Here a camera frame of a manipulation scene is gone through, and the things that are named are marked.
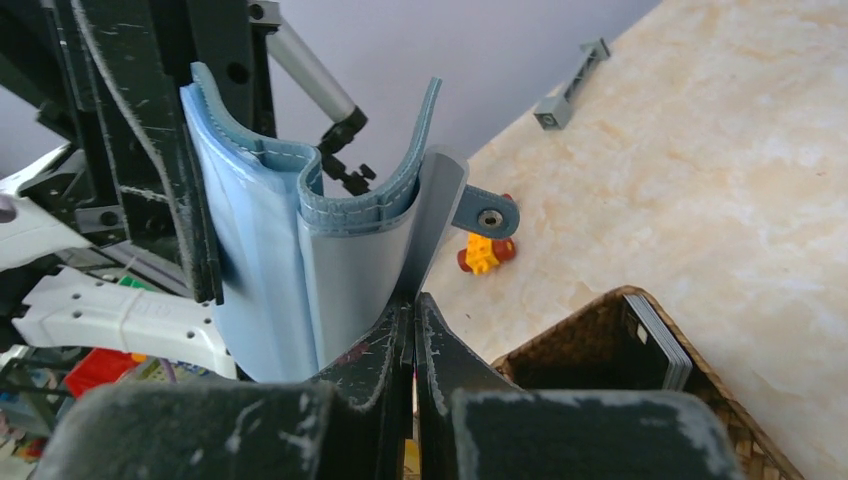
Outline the grey metal tube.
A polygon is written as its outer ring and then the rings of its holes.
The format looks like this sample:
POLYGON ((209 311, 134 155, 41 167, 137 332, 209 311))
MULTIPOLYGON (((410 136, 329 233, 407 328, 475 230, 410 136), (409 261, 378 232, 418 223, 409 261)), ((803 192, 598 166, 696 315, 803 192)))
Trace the grey metal tube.
POLYGON ((283 18, 277 1, 248 1, 251 22, 268 27, 270 57, 334 123, 345 121, 356 104, 311 48, 283 18))

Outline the woven wicker tray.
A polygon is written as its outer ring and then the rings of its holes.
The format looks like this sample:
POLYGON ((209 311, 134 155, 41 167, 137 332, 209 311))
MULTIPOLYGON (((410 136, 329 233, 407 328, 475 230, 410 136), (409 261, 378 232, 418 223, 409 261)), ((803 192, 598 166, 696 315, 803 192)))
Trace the woven wicker tray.
POLYGON ((664 389, 692 394, 724 425, 748 478, 802 476, 642 288, 624 285, 604 293, 499 357, 493 366, 531 390, 664 389))

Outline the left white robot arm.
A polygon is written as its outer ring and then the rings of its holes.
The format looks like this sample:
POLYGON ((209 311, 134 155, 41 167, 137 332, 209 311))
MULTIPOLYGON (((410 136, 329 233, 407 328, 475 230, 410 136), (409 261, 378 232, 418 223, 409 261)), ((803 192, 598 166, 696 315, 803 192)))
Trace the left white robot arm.
POLYGON ((5 1, 1 84, 63 145, 1 183, 1 335, 243 378, 221 325, 223 258, 181 90, 275 128, 263 1, 5 1))

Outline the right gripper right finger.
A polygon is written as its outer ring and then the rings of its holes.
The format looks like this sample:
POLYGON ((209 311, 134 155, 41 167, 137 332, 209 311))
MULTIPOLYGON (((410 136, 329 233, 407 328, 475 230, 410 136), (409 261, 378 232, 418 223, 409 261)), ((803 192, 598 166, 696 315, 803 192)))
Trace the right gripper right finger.
POLYGON ((665 390, 524 390, 416 303, 425 479, 739 479, 718 418, 665 390))

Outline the blue leather card holder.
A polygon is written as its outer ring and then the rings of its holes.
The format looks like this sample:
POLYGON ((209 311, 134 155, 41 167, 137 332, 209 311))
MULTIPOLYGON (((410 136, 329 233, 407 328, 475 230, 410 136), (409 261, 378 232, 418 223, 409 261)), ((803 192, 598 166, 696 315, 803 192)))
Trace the blue leather card holder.
POLYGON ((210 69, 191 72, 180 97, 222 261, 214 320, 256 382, 303 381, 341 356, 394 293, 422 289, 450 227, 496 239, 518 228, 513 200, 469 185, 467 162, 428 144, 438 78, 391 176, 329 197, 315 147, 243 126, 210 69))

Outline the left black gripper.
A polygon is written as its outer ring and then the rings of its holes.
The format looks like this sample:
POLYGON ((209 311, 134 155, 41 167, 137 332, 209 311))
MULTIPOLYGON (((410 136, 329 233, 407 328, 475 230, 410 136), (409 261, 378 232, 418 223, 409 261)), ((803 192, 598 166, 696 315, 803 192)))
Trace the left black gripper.
POLYGON ((1 84, 88 154, 95 197, 165 199, 187 285, 223 300, 217 242, 179 89, 205 64, 229 111, 274 130, 265 37, 248 1, 5 1, 1 84))

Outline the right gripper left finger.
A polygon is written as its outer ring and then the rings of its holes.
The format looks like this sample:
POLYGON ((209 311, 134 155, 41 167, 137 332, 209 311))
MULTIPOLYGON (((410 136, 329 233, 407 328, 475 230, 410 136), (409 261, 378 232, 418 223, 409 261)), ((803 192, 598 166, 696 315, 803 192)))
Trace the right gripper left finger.
POLYGON ((397 479, 409 415, 414 309, 374 327, 312 378, 111 385, 60 422, 38 479, 397 479))

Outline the black VIP card stack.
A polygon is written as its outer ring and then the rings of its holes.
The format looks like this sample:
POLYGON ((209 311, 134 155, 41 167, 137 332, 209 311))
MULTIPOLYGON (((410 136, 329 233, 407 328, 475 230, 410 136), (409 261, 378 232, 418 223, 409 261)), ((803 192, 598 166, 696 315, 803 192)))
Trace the black VIP card stack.
POLYGON ((682 391, 693 370, 692 359, 644 295, 626 294, 624 300, 627 305, 625 317, 635 321, 636 338, 659 352, 663 373, 661 388, 682 391))

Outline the yellow red toy car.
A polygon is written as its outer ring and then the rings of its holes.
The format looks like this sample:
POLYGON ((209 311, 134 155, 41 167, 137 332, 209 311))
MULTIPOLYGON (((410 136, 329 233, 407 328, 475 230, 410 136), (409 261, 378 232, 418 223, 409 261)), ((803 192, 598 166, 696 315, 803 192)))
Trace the yellow red toy car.
POLYGON ((457 252, 457 263, 463 272, 484 275, 516 256, 517 248, 511 237, 493 239, 469 233, 466 246, 457 252))

